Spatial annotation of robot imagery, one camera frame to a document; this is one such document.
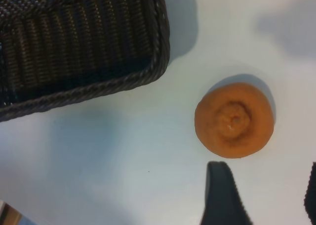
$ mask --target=round pastry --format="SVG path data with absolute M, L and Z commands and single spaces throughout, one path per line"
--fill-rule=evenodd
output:
M 234 83 L 206 95 L 195 112 L 197 137 L 213 153 L 242 158 L 269 141 L 274 118 L 266 96 L 246 83 Z

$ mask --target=dark brown wicker basket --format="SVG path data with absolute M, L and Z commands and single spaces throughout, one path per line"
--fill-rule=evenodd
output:
M 169 52 L 164 0 L 0 0 L 0 122 L 148 84 Z

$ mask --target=basket rim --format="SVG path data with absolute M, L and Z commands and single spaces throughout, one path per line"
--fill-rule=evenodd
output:
M 146 6 L 149 7 L 148 10 L 150 11 L 150 15 L 147 16 L 147 18 L 150 18 L 148 25 L 153 31 L 153 54 L 150 64 L 145 69 L 118 79 L 77 87 L 0 108 L 0 122 L 33 113 L 45 112 L 53 108 L 83 102 L 123 90 L 131 90 L 160 78 L 166 71 L 170 58 L 169 21 L 164 0 L 146 1 Z

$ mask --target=black textured edge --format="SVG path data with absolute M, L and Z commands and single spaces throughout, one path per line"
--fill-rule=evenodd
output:
M 316 225 L 316 163 L 313 163 L 304 199 L 304 207 L 313 225 Z
M 45 112 L 53 108 L 83 102 L 123 90 L 131 90 L 159 79 L 166 71 L 170 59 L 170 28 L 166 5 L 164 0 L 143 1 L 147 4 L 147 8 L 151 13 L 147 18 L 150 31 L 153 33 L 153 57 L 147 68 L 119 79 L 78 87 L 1 108 L 0 122 L 33 113 Z
M 210 201 L 209 201 L 210 191 L 212 190 L 212 187 L 214 184 L 214 182 L 212 182 L 212 170 L 211 170 L 211 167 L 214 164 L 220 165 L 224 169 L 228 183 L 226 185 L 223 185 L 223 186 L 228 186 L 229 189 L 231 190 L 232 194 L 234 195 L 233 202 L 234 202 L 235 208 L 238 209 L 238 215 L 239 215 L 240 221 L 244 221 L 245 222 L 244 225 L 253 225 L 247 211 L 245 210 L 245 207 L 242 203 L 242 200 L 240 198 L 238 188 L 236 186 L 236 182 L 235 182 L 234 175 L 232 173 L 231 168 L 225 162 L 214 162 L 214 161 L 209 162 L 207 164 L 206 187 L 205 187 L 205 211 L 204 211 L 203 219 L 201 221 L 201 225 L 208 225 L 206 223 L 207 221 L 205 220 L 205 218 L 206 218 L 207 209 L 208 209 L 208 206 L 210 203 Z

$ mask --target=orange cookie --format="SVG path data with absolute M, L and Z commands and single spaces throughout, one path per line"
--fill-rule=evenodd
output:
M 246 157 L 269 141 L 274 119 L 266 96 L 246 83 L 214 90 L 197 105 L 197 137 L 213 153 L 225 158 Z

